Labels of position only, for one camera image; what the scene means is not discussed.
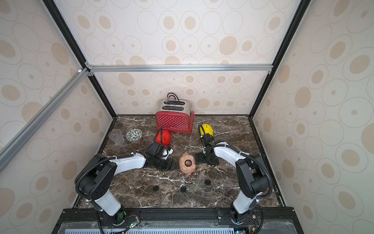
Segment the pink piggy bank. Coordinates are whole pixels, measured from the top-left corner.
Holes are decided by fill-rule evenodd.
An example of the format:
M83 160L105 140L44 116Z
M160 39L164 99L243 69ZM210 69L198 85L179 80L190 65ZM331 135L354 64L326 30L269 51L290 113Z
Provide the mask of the pink piggy bank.
M182 173L191 175L196 170L195 157L190 154L183 154L179 159L179 168Z

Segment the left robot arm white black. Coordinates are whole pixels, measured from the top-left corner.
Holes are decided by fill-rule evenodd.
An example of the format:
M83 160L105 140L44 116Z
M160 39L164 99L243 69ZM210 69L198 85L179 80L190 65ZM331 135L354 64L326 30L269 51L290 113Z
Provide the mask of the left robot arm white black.
M110 191L115 175L133 169L154 168L160 171L177 169L176 162L164 153L153 156L135 153L129 157L105 157L95 155L75 179L77 194L88 200L94 207L120 223L124 219L124 208Z

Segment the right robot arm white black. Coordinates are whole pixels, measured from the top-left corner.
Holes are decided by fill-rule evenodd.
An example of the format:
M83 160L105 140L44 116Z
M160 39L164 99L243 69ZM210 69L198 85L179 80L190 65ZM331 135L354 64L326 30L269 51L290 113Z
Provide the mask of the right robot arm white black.
M261 155L251 155L235 149L228 143L214 140L210 134L200 136L203 152L196 154L198 163L211 166L223 159L233 165L237 172L240 192L231 205L231 218L242 223L248 211L261 199L267 199L273 191L273 181Z

